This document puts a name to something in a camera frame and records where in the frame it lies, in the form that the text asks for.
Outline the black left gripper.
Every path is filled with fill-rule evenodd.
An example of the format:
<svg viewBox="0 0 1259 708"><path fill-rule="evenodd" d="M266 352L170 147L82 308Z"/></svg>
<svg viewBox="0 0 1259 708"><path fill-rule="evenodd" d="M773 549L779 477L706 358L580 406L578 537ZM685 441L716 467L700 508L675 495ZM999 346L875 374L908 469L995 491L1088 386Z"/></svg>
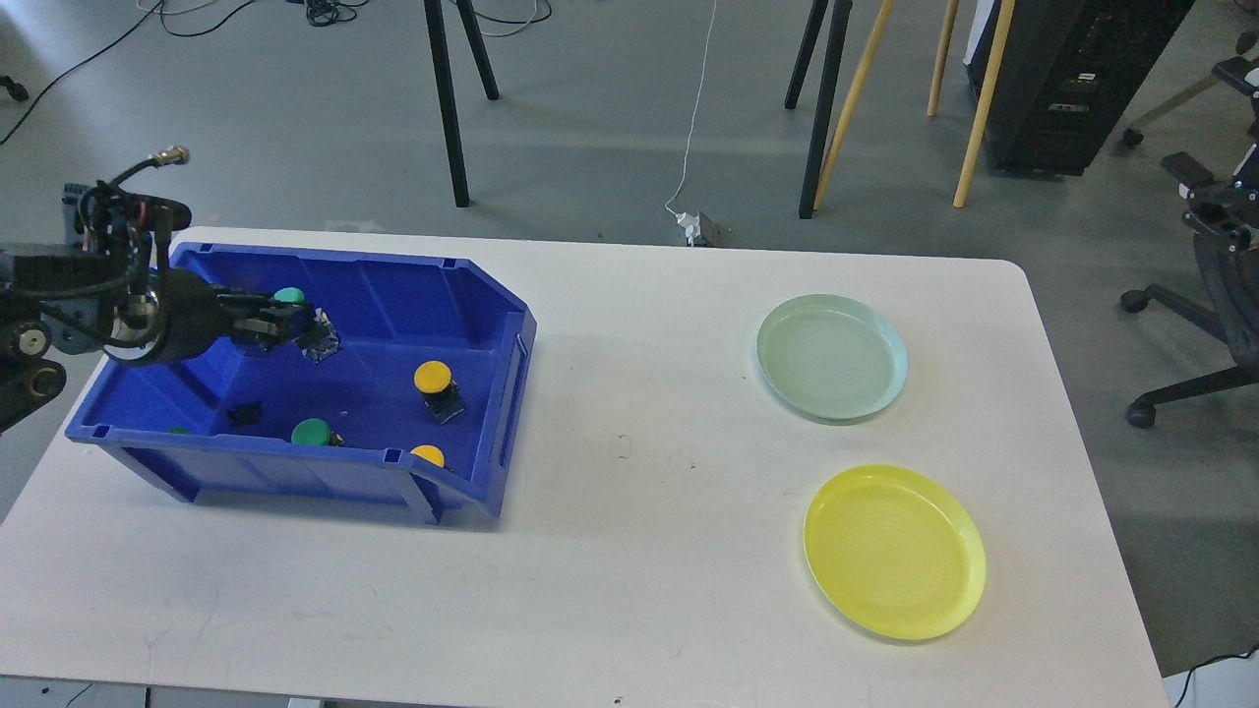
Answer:
<svg viewBox="0 0 1259 708"><path fill-rule="evenodd" d="M223 336L240 335L246 355L267 355L315 326L308 302L279 301L208 283L191 270L149 276L149 291L128 295L103 351L123 367L154 367L206 353Z"/></svg>

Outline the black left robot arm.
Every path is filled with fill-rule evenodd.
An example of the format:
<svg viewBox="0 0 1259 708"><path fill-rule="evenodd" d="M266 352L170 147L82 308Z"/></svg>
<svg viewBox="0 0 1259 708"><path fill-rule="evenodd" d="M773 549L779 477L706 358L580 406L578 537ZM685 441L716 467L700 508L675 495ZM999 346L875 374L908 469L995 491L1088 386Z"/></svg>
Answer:
<svg viewBox="0 0 1259 708"><path fill-rule="evenodd" d="M60 244L3 246L3 430L64 391L65 368L50 350L102 351L123 367L190 360L222 340L252 355L292 344L316 363L337 353L329 314L298 288L248 292L171 263L193 212L125 183L190 157L188 147L166 147L107 181L67 184Z"/></svg>

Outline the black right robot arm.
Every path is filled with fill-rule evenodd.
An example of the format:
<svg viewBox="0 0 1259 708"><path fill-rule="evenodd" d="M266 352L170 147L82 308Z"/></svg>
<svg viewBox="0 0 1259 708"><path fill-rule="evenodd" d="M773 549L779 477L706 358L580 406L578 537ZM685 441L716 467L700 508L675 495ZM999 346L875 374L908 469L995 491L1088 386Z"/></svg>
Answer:
<svg viewBox="0 0 1259 708"><path fill-rule="evenodd" d="M1245 254L1256 247L1256 145L1246 150L1228 179L1215 176L1183 151L1162 157L1161 166L1177 181L1183 226L1222 254Z"/></svg>

